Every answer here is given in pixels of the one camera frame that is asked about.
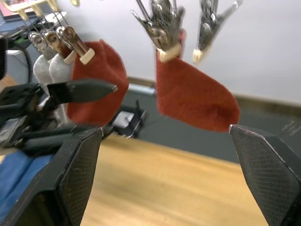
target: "clothes clip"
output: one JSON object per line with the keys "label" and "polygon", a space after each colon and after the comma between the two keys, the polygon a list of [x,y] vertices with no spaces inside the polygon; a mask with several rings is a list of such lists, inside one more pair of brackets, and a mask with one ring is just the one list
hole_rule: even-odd
{"label": "clothes clip", "polygon": [[213,40],[223,23],[242,4],[242,0],[235,1],[222,14],[217,15],[218,0],[200,0],[201,21],[197,48],[193,51],[193,63],[198,64],[210,50]]}
{"label": "clothes clip", "polygon": [[159,60],[165,63],[179,56],[182,51],[179,38],[182,18],[185,14],[184,7],[178,8],[176,0],[174,0],[174,8],[169,0],[151,0],[153,16],[150,17],[141,0],[136,1],[145,20],[142,20],[133,10],[131,12],[156,46]]}
{"label": "clothes clip", "polygon": [[49,32],[45,36],[46,43],[50,45],[61,57],[66,64],[71,64],[76,58],[76,52],[72,51],[65,45],[55,32]]}
{"label": "clothes clip", "polygon": [[33,43],[37,50],[44,55],[47,61],[50,61],[57,53],[45,42],[42,36],[37,32],[30,32],[28,39]]}
{"label": "clothes clip", "polygon": [[79,59],[83,65],[89,63],[90,60],[94,57],[94,50],[85,45],[85,43],[79,38],[72,27],[65,27],[62,31],[62,37],[64,38],[64,40],[66,40],[66,42],[68,42],[72,49],[77,52]]}

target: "black cable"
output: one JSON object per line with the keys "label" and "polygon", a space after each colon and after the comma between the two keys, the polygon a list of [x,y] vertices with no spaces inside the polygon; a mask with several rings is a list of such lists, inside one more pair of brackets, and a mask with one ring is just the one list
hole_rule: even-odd
{"label": "black cable", "polygon": [[32,81],[32,62],[30,60],[30,56],[25,48],[23,48],[19,43],[16,41],[14,42],[14,46],[17,47],[20,51],[23,52],[26,62],[27,62],[27,83],[30,83]]}

